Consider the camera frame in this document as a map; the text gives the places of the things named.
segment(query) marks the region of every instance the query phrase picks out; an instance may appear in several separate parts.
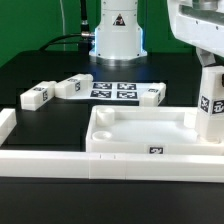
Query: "label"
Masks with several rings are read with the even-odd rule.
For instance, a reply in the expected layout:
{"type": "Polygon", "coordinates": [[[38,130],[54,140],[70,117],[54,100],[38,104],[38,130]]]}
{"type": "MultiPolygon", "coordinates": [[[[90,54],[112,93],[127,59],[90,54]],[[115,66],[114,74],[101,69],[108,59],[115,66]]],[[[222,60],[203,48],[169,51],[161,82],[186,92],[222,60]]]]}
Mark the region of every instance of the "label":
{"type": "Polygon", "coordinates": [[[114,21],[113,25],[114,26],[126,26],[121,14],[118,15],[118,17],[114,21]]]}
{"type": "Polygon", "coordinates": [[[47,90],[43,92],[43,101],[46,101],[48,99],[47,90]]]}
{"type": "Polygon", "coordinates": [[[216,100],[213,102],[212,114],[224,114],[224,100],[216,100]]]}
{"type": "Polygon", "coordinates": [[[210,100],[204,96],[201,96],[200,108],[208,113],[210,100]]]}
{"type": "Polygon", "coordinates": [[[44,90],[44,88],[36,87],[36,88],[34,88],[33,90],[35,90],[35,91],[42,91],[42,90],[44,90]]]}
{"type": "Polygon", "coordinates": [[[149,154],[164,154],[163,146],[149,146],[149,154]]]}

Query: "black table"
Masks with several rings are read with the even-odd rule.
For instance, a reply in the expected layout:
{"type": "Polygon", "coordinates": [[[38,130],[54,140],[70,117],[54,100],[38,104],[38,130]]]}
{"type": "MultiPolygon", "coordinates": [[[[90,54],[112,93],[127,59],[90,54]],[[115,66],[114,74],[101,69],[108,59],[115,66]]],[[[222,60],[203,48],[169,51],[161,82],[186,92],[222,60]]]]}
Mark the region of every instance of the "black table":
{"type": "MultiPolygon", "coordinates": [[[[92,64],[75,52],[27,51],[0,68],[0,109],[16,108],[17,126],[2,148],[85,151],[91,109],[136,102],[53,98],[22,111],[20,94],[41,81],[90,73],[94,81],[165,82],[163,106],[196,106],[201,66],[195,55],[152,54],[132,67],[92,64]]],[[[224,185],[159,181],[0,178],[0,223],[223,223],[224,185]]]]}

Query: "white block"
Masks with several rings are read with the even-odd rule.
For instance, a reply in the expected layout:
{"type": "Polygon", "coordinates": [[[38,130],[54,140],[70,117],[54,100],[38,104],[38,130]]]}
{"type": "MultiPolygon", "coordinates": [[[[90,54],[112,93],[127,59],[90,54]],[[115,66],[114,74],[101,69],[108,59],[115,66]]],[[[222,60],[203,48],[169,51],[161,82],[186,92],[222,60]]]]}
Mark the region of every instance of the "white block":
{"type": "Polygon", "coordinates": [[[16,126],[15,109],[3,109],[0,113],[0,146],[16,126]]]}
{"type": "Polygon", "coordinates": [[[68,99],[80,91],[92,88],[93,76],[78,74],[55,85],[55,96],[68,99]]]}
{"type": "Polygon", "coordinates": [[[127,155],[126,179],[224,181],[222,156],[127,155]]]}
{"type": "Polygon", "coordinates": [[[195,130],[214,141],[224,137],[223,66],[203,68],[195,130]]]}
{"type": "Polygon", "coordinates": [[[89,154],[1,150],[0,176],[88,179],[89,154]]]}
{"type": "Polygon", "coordinates": [[[35,111],[51,98],[53,98],[55,84],[55,81],[44,81],[21,94],[20,100],[22,109],[35,111]]]}
{"type": "Polygon", "coordinates": [[[125,179],[126,156],[122,153],[91,153],[90,179],[125,179]]]}
{"type": "Polygon", "coordinates": [[[158,106],[166,95],[166,84],[153,83],[148,91],[140,96],[139,106],[153,107],[158,106]]]}

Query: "white bar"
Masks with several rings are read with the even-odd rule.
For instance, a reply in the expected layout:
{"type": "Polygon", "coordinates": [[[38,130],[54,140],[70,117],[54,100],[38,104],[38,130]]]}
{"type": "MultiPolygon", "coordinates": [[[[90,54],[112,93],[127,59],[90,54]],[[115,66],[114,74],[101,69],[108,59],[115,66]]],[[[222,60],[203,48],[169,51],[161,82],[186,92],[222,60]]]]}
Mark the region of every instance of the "white bar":
{"type": "Polygon", "coordinates": [[[54,97],[55,81],[41,82],[20,95],[23,110],[35,111],[54,97]]]}
{"type": "Polygon", "coordinates": [[[15,109],[3,109],[0,113],[0,146],[16,126],[15,109]]]}
{"type": "Polygon", "coordinates": [[[0,150],[0,176],[89,178],[89,154],[0,150]]]}

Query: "white plastic part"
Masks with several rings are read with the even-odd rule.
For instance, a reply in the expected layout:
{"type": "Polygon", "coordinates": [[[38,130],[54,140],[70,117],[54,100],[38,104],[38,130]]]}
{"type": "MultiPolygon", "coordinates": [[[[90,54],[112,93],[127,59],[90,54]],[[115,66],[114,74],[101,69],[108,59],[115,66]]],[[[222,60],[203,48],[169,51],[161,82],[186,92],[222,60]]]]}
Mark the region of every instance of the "white plastic part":
{"type": "Polygon", "coordinates": [[[97,110],[97,124],[99,126],[110,126],[114,124],[115,111],[112,108],[97,110]]]}
{"type": "Polygon", "coordinates": [[[41,82],[32,89],[20,95],[23,110],[35,111],[54,97],[54,86],[56,82],[41,82]]]}
{"type": "Polygon", "coordinates": [[[1,177],[224,182],[223,155],[0,150],[1,177]]]}
{"type": "Polygon", "coordinates": [[[95,30],[90,60],[95,57],[128,61],[147,56],[142,49],[143,31],[137,23],[137,3],[138,0],[101,0],[101,22],[95,30]]]}
{"type": "Polygon", "coordinates": [[[55,96],[68,99],[77,93],[92,88],[93,76],[90,74],[78,74],[55,85],[55,96]]]}
{"type": "Polygon", "coordinates": [[[192,0],[167,0],[167,3],[171,29],[177,39],[224,56],[224,0],[218,1],[216,11],[195,10],[192,14],[182,11],[182,6],[191,9],[192,0]]]}
{"type": "Polygon", "coordinates": [[[15,109],[3,109],[0,113],[0,146],[16,126],[15,109]]]}
{"type": "Polygon", "coordinates": [[[125,179],[125,154],[91,153],[89,160],[90,179],[125,179]]]}
{"type": "Polygon", "coordinates": [[[0,176],[89,178],[89,154],[1,150],[0,176]]]}
{"type": "Polygon", "coordinates": [[[224,137],[223,74],[223,66],[207,67],[202,71],[195,130],[207,141],[224,137]]]}
{"type": "Polygon", "coordinates": [[[139,106],[152,107],[158,106],[166,95],[166,84],[152,83],[148,91],[140,96],[139,106]]]}
{"type": "Polygon", "coordinates": [[[223,155],[219,144],[198,141],[194,130],[197,108],[96,106],[86,136],[86,151],[168,155],[223,155]],[[97,122],[97,111],[113,109],[113,124],[97,122]],[[193,121],[186,121],[192,115],[193,121]]]}
{"type": "Polygon", "coordinates": [[[197,110],[185,112],[184,115],[184,126],[187,128],[195,128],[197,110]]]}

